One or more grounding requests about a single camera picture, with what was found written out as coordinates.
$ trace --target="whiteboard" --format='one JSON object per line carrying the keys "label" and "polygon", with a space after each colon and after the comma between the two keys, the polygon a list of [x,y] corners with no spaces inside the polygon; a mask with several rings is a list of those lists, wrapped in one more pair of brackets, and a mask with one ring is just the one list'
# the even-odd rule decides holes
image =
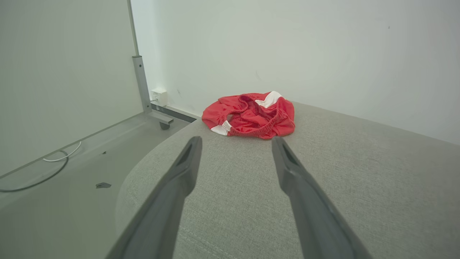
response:
{"label": "whiteboard", "polygon": [[0,1],[0,176],[141,113],[127,0]]}

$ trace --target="wall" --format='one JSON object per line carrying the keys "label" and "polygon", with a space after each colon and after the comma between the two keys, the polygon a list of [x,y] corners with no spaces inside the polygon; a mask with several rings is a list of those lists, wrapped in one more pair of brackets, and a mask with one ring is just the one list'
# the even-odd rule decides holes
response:
{"label": "wall", "polygon": [[127,0],[0,1],[0,176],[141,113]]}
{"label": "wall", "polygon": [[162,69],[148,84],[175,108],[276,90],[460,144],[459,1],[150,0],[143,12],[140,52],[154,47],[144,62]]}

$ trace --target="power socket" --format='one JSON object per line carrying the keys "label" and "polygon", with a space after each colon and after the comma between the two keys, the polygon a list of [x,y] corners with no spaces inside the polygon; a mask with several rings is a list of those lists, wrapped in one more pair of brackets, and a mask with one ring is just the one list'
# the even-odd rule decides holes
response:
{"label": "power socket", "polygon": [[150,90],[153,98],[153,104],[158,106],[166,106],[168,104],[168,93],[165,89],[155,88]]}

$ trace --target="white fabric patch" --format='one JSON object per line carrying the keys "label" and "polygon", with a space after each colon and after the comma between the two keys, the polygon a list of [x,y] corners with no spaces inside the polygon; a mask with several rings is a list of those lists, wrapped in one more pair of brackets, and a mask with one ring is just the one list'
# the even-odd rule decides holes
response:
{"label": "white fabric patch", "polygon": [[278,98],[282,97],[279,92],[276,91],[271,91],[267,97],[265,97],[265,100],[256,100],[256,103],[260,106],[263,106],[265,108],[268,108],[272,105],[274,105],[277,101]]}
{"label": "white fabric patch", "polygon": [[212,132],[215,132],[220,135],[227,136],[228,132],[230,131],[231,125],[228,120],[224,121],[222,125],[217,125],[211,128]]}

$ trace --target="red cloth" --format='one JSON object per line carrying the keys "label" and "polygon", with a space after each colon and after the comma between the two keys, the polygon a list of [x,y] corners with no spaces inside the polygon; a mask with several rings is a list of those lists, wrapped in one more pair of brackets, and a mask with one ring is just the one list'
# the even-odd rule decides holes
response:
{"label": "red cloth", "polygon": [[262,139],[294,132],[294,105],[273,91],[219,98],[201,118],[210,130],[227,136]]}

